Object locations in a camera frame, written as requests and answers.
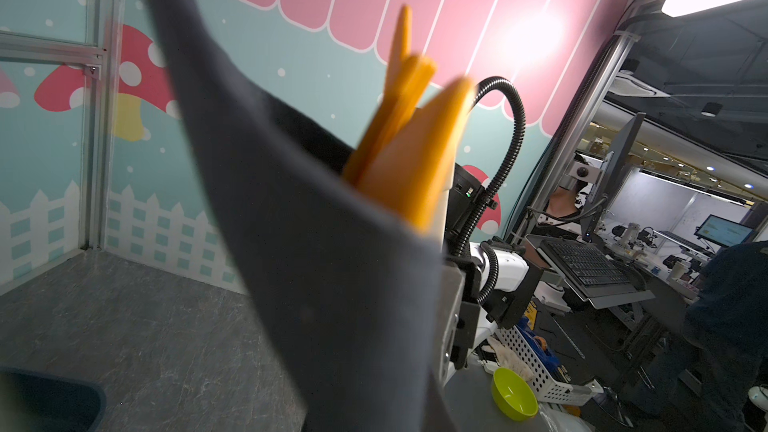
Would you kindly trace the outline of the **orange plastic knife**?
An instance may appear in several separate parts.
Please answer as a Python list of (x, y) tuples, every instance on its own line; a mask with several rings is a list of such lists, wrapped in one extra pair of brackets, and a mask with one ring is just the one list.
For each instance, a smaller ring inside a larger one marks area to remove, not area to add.
[(384, 84), (384, 96), (389, 95), (395, 87), (395, 81), (406, 59), (411, 55), (412, 37), (412, 9), (403, 5), (400, 9), (394, 35), (391, 42), (386, 77)]

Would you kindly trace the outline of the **orange plastic spoon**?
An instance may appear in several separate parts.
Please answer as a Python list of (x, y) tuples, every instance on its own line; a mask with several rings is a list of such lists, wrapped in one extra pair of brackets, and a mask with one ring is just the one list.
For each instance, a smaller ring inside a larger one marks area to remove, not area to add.
[(475, 94), (473, 79), (463, 76), (451, 82), (376, 156), (357, 191), (420, 235), (430, 235)]

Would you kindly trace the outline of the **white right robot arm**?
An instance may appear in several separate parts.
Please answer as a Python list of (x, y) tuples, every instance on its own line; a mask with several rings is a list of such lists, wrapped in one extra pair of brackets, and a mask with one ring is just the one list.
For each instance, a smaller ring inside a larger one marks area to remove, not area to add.
[(526, 249), (498, 237), (460, 245), (460, 232), (480, 205), (495, 212), (498, 203), (484, 196), (486, 188), (466, 168), (454, 168), (447, 192), (444, 252), (448, 263), (461, 272), (464, 285), (458, 311), (452, 318), (452, 343), (446, 347), (441, 381), (447, 383), (465, 368), (469, 355), (503, 329), (514, 327), (522, 317), (541, 271), (524, 259)]

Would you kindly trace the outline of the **orange plastic fork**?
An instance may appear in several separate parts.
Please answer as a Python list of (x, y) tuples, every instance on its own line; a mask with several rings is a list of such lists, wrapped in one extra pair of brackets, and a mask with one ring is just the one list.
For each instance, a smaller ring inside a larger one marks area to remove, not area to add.
[(423, 55), (389, 63), (381, 103), (343, 170), (349, 184), (362, 180), (376, 157), (411, 119), (436, 70), (436, 62)]

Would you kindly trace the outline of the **black paper napkin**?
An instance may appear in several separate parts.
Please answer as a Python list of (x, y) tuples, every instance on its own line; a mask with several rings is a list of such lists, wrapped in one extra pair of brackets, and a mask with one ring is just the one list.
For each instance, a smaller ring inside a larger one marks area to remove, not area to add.
[(345, 184), (348, 145), (250, 81), (196, 0), (145, 0), (207, 201), (308, 431), (451, 431), (438, 247)]

